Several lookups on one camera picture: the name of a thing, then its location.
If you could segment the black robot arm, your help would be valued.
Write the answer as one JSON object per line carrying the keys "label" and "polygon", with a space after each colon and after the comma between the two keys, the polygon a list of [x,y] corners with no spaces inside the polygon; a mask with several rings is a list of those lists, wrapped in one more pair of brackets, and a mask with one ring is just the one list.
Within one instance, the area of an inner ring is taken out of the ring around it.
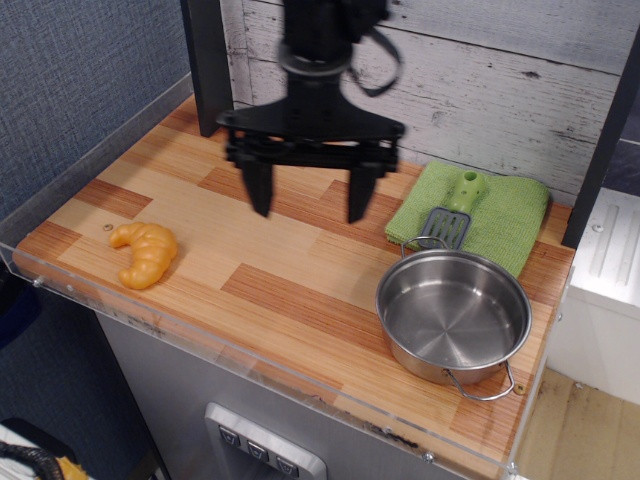
{"label": "black robot arm", "polygon": [[376,28],[388,17],[384,1],[285,2],[278,47],[285,97],[218,118],[229,131],[227,158],[241,170],[260,215],[270,212],[276,165],[349,171],[351,223],[363,218],[377,180],[396,170],[404,125],[353,105],[340,87],[343,74],[358,77],[353,46],[365,36],[401,60]]}

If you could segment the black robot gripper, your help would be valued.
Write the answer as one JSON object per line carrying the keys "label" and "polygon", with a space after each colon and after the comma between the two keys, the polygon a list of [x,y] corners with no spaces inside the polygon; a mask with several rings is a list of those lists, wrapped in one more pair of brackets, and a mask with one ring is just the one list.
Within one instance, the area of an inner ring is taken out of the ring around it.
{"label": "black robot gripper", "polygon": [[[395,149],[404,125],[357,107],[342,93],[341,76],[351,66],[351,56],[348,48],[327,61],[313,61],[281,44],[278,61],[286,73],[285,97],[218,116],[229,131],[228,159],[242,170],[259,215],[270,213],[275,165],[350,169],[362,150],[384,171],[397,161]],[[374,168],[350,171],[349,223],[364,217],[379,178]]]}

